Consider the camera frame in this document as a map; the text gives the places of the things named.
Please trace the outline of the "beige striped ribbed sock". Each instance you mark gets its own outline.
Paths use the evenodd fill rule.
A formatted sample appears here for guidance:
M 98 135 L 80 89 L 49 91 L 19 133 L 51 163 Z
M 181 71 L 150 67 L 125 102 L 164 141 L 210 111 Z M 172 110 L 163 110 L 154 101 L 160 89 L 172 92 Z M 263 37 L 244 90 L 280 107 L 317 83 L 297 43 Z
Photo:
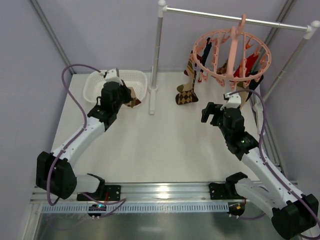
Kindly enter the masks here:
M 140 105 L 142 102 L 141 100 L 137 97 L 136 92 L 133 87 L 128 88 L 130 90 L 130 96 L 131 96 L 131 101 L 128 103 L 125 103 L 124 105 L 129 107 L 129 108 L 135 108 L 138 105 Z

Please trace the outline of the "pink round clip hanger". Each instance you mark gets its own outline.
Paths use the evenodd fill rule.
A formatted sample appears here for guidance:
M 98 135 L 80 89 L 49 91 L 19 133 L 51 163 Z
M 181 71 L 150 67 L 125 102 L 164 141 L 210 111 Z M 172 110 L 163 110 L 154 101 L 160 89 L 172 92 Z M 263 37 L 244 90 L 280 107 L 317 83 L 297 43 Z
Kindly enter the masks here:
M 225 88 L 230 88 L 230 81 L 245 82 L 245 89 L 249 87 L 251 81 L 259 80 L 271 65 L 272 55 L 267 45 L 255 35 L 245 31 L 247 16 L 241 16 L 242 21 L 237 26 L 231 28 L 221 28 L 207 32 L 202 35 L 193 45 L 190 56 L 194 61 L 194 70 L 200 73 L 200 79 L 206 81 L 208 77 L 225 80 Z M 212 47 L 208 54 L 205 66 L 202 65 L 202 55 L 206 47 L 207 38 L 211 38 Z M 253 65 L 248 77 L 235 78 L 233 73 L 240 63 L 252 54 L 259 57 Z M 217 69 L 222 67 L 225 61 L 227 71 L 225 74 L 217 74 Z

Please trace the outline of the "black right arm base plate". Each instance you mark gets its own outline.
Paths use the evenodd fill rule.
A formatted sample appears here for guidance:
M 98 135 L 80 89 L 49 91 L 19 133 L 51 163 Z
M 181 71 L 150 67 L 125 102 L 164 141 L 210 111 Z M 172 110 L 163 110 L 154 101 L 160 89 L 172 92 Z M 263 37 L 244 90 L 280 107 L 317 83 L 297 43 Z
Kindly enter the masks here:
M 244 200 L 236 192 L 235 184 L 230 182 L 215 183 L 211 182 L 208 185 L 211 200 Z

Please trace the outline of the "brown argyle sock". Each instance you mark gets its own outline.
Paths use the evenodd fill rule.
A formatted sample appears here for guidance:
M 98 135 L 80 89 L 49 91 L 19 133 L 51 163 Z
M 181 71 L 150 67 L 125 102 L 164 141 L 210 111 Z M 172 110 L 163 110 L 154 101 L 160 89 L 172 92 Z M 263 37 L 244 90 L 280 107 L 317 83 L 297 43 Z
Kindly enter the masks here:
M 175 96 L 175 102 L 177 105 L 186 105 L 199 101 L 193 87 L 191 89 L 184 90 L 184 86 L 179 85 L 176 89 L 178 91 L 178 94 Z

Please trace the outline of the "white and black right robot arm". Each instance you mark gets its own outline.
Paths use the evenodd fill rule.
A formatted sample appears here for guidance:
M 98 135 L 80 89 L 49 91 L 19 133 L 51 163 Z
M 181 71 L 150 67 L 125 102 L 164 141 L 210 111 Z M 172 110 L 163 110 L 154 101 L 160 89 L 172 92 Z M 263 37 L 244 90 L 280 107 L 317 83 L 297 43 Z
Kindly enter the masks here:
M 315 227 L 319 201 L 313 194 L 305 195 L 296 188 L 275 165 L 263 155 L 258 141 L 245 130 L 245 120 L 239 108 L 225 108 L 209 102 L 201 111 L 201 122 L 218 127 L 228 150 L 245 164 L 264 185 L 261 188 L 242 172 L 230 175 L 225 188 L 232 197 L 243 197 L 271 220 L 277 233 L 289 240 Z

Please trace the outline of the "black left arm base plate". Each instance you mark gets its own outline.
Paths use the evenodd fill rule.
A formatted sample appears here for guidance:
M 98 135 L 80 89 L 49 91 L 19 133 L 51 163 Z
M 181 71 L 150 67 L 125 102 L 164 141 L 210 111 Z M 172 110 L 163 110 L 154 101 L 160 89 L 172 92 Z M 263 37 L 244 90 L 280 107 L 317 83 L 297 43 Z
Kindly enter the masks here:
M 119 201 L 121 198 L 121 185 L 103 184 L 96 192 L 86 194 L 97 201 Z

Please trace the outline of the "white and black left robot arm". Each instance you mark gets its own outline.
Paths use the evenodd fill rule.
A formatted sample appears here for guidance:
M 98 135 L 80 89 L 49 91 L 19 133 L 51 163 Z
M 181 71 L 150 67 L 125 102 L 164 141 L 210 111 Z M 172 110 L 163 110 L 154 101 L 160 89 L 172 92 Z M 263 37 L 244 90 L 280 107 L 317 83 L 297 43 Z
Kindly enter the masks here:
M 53 194 L 63 200 L 73 194 L 95 200 L 102 198 L 106 193 L 105 180 L 92 173 L 76 175 L 73 167 L 92 142 L 114 123 L 121 106 L 131 100 L 131 90 L 123 80 L 108 80 L 78 132 L 56 150 L 38 155 L 36 186 L 48 196 Z

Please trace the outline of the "navy sock beige toe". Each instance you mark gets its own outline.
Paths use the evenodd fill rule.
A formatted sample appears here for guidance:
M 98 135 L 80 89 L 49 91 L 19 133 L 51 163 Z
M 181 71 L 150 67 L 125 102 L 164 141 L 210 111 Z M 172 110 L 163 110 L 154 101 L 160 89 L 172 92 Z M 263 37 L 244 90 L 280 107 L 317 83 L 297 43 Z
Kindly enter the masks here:
M 206 65 L 206 61 L 207 61 L 207 58 L 208 58 L 208 55 L 210 53 L 211 48 L 212 48 L 211 38 L 208 37 L 206 39 L 206 45 L 205 45 L 205 48 L 203 50 L 203 55 L 202 55 L 202 60 L 201 60 L 201 63 L 202 63 L 203 66 Z

